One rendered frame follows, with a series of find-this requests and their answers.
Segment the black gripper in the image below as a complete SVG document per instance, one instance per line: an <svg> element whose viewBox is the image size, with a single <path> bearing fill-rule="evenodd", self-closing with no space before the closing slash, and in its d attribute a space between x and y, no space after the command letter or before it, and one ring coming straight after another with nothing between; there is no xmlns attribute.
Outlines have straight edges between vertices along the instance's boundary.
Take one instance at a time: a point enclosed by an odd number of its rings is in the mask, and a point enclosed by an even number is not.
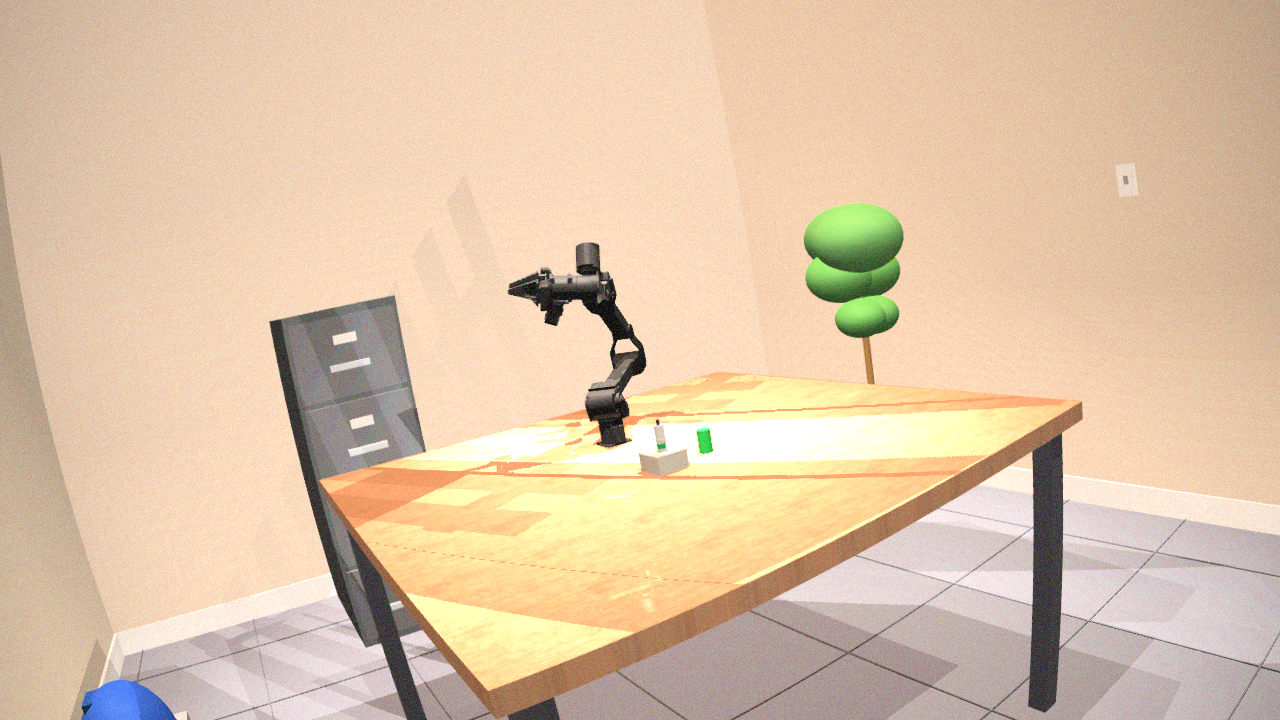
<svg viewBox="0 0 1280 720"><path fill-rule="evenodd" d="M577 275L572 275L572 273L554 275L548 266L540 266L540 273L532 272L518 281L511 282L508 293L529 299L536 307L540 304L540 311L549 311L556 299L567 300L567 302L576 300L576 282Z"/></svg>

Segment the white block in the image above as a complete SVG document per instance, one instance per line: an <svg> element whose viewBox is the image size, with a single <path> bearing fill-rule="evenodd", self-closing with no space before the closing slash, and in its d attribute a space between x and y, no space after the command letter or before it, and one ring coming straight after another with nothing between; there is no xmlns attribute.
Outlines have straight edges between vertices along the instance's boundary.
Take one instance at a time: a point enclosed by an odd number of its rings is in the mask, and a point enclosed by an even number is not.
<svg viewBox="0 0 1280 720"><path fill-rule="evenodd" d="M689 468L687 448L668 445L667 450L659 452L657 447L639 452L643 471L664 477L669 473Z"/></svg>

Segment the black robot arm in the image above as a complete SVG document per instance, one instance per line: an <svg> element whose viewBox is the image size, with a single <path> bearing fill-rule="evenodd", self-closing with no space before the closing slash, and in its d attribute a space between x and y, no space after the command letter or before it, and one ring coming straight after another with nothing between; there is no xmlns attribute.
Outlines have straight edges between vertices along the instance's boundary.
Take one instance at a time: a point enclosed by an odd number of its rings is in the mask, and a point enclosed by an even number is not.
<svg viewBox="0 0 1280 720"><path fill-rule="evenodd" d="M643 343L634 334L634 325L628 324L620 307L614 304L616 290L613 277L609 272L600 272L599 245L595 242L579 243L576 246L576 300L582 301L582 306L589 313L602 316L612 333L613 345L611 347L611 363L613 372L603 382L595 382L588 389L584 405L589 421L598 421L602 441L596 445L611 448L616 445L632 442L625 437L625 416L628 414L628 404L622 392L634 375L641 374L646 368L646 356ZM602 283L605 281L607 283ZM558 325L561 322L566 300L553 300L553 307L545 313L544 323ZM617 340L630 340L637 351L614 354Z"/></svg>

